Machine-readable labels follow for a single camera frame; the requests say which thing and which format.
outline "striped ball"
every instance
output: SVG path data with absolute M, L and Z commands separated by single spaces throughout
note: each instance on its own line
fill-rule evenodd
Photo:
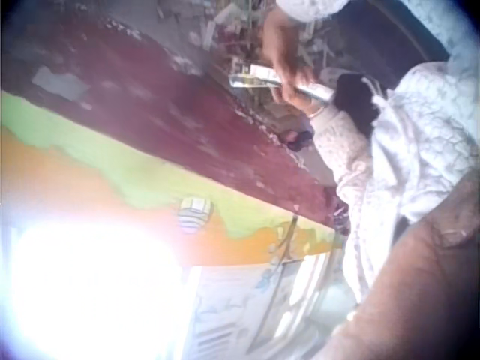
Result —
M 195 234 L 209 222 L 212 212 L 212 201 L 188 197 L 181 201 L 178 224 L 184 233 Z

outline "orange painted wall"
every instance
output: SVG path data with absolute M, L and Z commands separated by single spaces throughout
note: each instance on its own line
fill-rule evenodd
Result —
M 195 236 L 184 234 L 176 208 L 139 210 L 127 205 L 115 189 L 90 167 L 54 149 L 23 145 L 2 128 L 2 202 L 4 221 L 30 227 L 43 221 L 100 221 L 141 227 L 168 241 L 183 265 L 234 265 L 268 263 L 269 245 L 278 241 L 277 230 L 262 228 L 232 240 L 215 212 Z M 288 223 L 283 223 L 285 233 Z M 312 236 L 299 229 L 294 252 L 298 257 L 329 251 L 331 244 L 305 245 Z

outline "mural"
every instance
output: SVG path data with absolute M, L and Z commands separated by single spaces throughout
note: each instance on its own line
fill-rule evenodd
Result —
M 333 229 L 144 154 L 2 92 L 4 216 L 128 221 L 184 265 L 302 258 L 340 247 Z

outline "bright light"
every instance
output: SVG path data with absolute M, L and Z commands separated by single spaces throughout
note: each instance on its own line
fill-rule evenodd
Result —
M 18 329 L 54 359 L 155 359 L 172 340 L 182 269 L 138 229 L 37 227 L 11 265 Z
M 301 262 L 300 269 L 295 276 L 295 282 L 293 283 L 292 294 L 290 295 L 289 303 L 294 305 L 298 300 L 302 298 L 307 289 L 307 285 L 310 281 L 312 272 L 315 266 L 316 256 L 306 256 Z
M 292 321 L 292 318 L 293 318 L 293 314 L 291 311 L 287 311 L 286 313 L 283 314 L 282 318 L 280 319 L 280 322 L 278 323 L 277 331 L 275 332 L 275 335 L 273 335 L 274 338 L 278 338 L 279 336 L 285 333 L 288 325 Z

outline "dark red painted surface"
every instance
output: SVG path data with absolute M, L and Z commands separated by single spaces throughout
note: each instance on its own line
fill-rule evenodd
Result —
M 109 20 L 49 14 L 4 49 L 2 88 L 66 118 L 257 199 L 331 225 L 335 195 L 238 115 L 206 76 L 174 70 L 158 43 Z M 32 83 L 41 65 L 91 88 L 78 101 Z M 86 109 L 81 103 L 88 104 Z

